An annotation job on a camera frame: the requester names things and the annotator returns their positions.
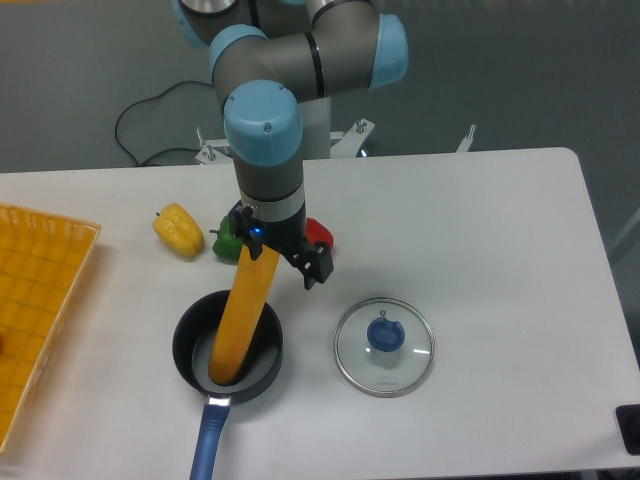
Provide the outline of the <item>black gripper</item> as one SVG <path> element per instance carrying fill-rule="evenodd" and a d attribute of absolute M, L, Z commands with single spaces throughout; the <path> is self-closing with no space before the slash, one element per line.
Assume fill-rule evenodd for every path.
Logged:
<path fill-rule="evenodd" d="M 233 237 L 247 247 L 250 258 L 258 260 L 266 248 L 284 256 L 302 274 L 304 288 L 324 284 L 334 270 L 332 252 L 326 242 L 306 239 L 306 205 L 291 217 L 266 221 L 257 217 L 257 208 L 236 204 L 228 213 Z"/>

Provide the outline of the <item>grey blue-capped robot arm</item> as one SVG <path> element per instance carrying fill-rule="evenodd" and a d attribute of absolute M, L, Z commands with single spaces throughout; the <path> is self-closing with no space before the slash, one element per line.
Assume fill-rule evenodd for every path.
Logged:
<path fill-rule="evenodd" d="M 187 40 L 208 50 L 240 198 L 228 218 L 252 259 L 280 253 L 306 287 L 333 270 L 306 236 L 301 104 L 400 81 L 401 20 L 370 1 L 176 1 Z"/>

